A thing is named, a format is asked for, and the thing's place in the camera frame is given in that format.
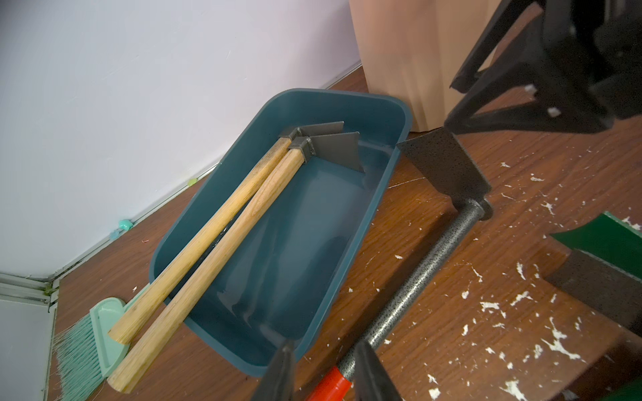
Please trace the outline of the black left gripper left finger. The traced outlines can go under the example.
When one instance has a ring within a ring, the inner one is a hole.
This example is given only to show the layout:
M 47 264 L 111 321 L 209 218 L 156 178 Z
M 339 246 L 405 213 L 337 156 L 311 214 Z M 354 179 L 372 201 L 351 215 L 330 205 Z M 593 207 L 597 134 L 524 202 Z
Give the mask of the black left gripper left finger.
M 274 354 L 251 401 L 286 401 L 294 395 L 294 341 L 285 340 Z

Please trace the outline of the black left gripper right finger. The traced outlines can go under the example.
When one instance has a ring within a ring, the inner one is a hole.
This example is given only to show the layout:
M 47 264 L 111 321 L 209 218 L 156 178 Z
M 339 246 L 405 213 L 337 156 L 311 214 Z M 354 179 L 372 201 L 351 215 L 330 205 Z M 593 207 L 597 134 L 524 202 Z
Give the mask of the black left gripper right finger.
M 356 400 L 402 401 L 396 386 L 368 342 L 359 342 L 354 355 L 353 379 Z

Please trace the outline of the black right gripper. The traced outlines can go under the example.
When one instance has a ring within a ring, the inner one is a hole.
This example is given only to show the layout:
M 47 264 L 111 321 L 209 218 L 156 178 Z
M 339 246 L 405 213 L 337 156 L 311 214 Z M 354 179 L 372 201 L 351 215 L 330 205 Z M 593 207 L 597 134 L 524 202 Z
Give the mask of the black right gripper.
M 499 130 L 595 134 L 641 113 L 641 3 L 540 1 L 488 68 L 529 1 L 502 1 L 456 73 L 453 134 Z

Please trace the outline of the wooden handle hoe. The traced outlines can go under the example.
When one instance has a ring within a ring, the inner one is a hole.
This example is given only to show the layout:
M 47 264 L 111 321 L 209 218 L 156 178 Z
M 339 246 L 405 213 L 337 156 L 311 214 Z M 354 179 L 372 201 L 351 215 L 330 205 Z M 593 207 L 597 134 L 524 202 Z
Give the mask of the wooden handle hoe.
M 241 208 L 256 194 L 262 183 L 287 154 L 296 137 L 305 134 L 338 134 L 343 131 L 343 128 L 342 121 L 304 125 L 289 130 L 284 136 L 279 137 L 217 212 L 173 258 L 160 276 L 147 286 L 147 293 L 135 297 L 124 316 L 110 329 L 110 338 L 119 344 L 131 343 L 199 257 L 222 233 Z
M 358 142 L 358 132 L 344 130 L 338 134 L 305 134 L 296 137 L 287 154 L 256 194 L 230 221 L 232 226 L 222 240 L 215 245 L 170 304 L 108 377 L 110 387 L 124 394 L 135 388 L 250 230 L 276 201 L 304 163 L 312 157 L 318 157 L 360 171 L 362 167 Z

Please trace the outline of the grey hoe red grip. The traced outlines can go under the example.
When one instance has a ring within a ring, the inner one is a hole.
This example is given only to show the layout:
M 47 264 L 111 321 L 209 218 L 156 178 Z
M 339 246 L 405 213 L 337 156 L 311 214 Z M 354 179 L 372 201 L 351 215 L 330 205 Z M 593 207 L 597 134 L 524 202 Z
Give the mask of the grey hoe red grip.
M 475 224 L 493 215 L 493 207 L 486 199 L 492 189 L 490 183 L 449 130 L 431 130 L 399 143 L 398 148 L 436 190 L 451 198 L 457 216 L 381 309 L 359 341 L 314 388 L 308 396 L 309 400 L 341 400 L 346 396 L 349 389 L 354 387 L 356 345 L 365 341 L 376 351 Z

